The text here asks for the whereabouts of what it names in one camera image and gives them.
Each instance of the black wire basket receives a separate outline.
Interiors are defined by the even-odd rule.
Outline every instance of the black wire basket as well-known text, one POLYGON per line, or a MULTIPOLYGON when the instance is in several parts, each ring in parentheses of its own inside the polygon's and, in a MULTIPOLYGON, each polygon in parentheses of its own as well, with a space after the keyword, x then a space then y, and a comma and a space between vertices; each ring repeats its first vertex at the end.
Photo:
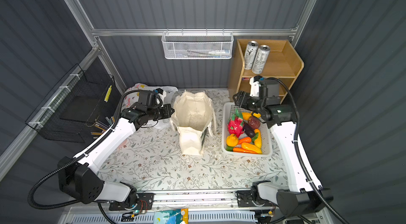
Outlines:
POLYGON ((51 102, 43 100, 46 105, 38 105, 26 124, 47 140, 90 143, 110 126, 120 93, 112 75, 80 71, 70 76, 72 80, 59 87, 51 102))

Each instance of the can top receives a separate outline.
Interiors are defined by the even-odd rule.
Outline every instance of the can top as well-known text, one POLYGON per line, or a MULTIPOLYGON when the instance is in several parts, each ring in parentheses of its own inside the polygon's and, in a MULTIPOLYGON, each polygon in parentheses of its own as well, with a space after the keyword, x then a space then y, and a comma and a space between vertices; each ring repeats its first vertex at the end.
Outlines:
POLYGON ((249 41, 247 46, 258 47, 258 43, 256 41, 249 41))
POLYGON ((271 48, 269 48, 269 46, 268 46, 268 45, 265 45, 265 44, 261 45, 261 46, 259 47, 259 49, 264 50, 264 51, 271 50, 271 48))

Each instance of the table surface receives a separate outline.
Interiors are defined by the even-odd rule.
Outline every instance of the table surface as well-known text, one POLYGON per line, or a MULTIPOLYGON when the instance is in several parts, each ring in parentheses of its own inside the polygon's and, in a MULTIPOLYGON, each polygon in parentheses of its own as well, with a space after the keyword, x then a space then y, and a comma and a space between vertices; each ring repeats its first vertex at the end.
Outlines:
MULTIPOLYGON (((246 188, 263 180, 287 186, 285 165, 274 138, 269 158, 222 152, 222 109, 229 102, 229 92, 205 92, 214 103, 217 132, 214 138, 206 136, 203 156, 182 155, 178 132, 170 127, 140 129, 109 156, 97 175, 105 181, 132 184, 139 191, 246 188)), ((172 103, 180 94, 174 95, 172 103)))

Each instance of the white plastic bag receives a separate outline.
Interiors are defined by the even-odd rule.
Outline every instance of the white plastic bag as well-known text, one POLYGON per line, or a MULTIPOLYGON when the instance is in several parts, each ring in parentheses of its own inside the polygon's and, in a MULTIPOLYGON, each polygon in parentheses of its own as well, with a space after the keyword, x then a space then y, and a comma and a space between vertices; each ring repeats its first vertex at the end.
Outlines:
POLYGON ((210 136, 214 137, 211 125, 214 125, 214 132, 217 130, 212 100, 204 92, 193 94, 185 91, 176 97, 173 108, 175 112, 170 117, 170 124, 179 132, 182 154, 202 156, 204 131, 207 128, 210 136))
MULTIPOLYGON (((134 85, 134 87, 131 87, 131 88, 127 89, 126 92, 131 91, 131 90, 138 90, 138 89, 140 89, 140 90, 162 89, 162 90, 166 91, 166 96, 162 100, 163 104, 170 104, 173 95, 175 94, 175 92, 178 91, 178 89, 176 87, 174 87, 174 86, 148 86, 148 85, 145 85, 143 83, 137 83, 137 84, 134 85)), ((128 94, 125 97, 123 103, 121 104, 121 110, 124 110, 125 108, 128 108, 133 103, 138 101, 138 99, 139 99, 139 93, 128 94)), ((156 128, 156 129, 163 129, 163 128, 169 127, 170 123, 169 123, 169 119, 159 120, 158 123, 156 123, 155 121, 149 121, 145 125, 145 127, 153 126, 153 125, 155 125, 154 128, 156 128)))

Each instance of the colorful package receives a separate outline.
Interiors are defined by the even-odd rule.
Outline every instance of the colorful package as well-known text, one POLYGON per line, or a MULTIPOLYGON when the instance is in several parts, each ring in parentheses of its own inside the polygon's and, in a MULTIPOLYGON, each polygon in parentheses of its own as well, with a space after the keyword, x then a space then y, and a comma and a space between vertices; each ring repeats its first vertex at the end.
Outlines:
POLYGON ((188 209, 155 212, 154 224, 188 224, 188 209))

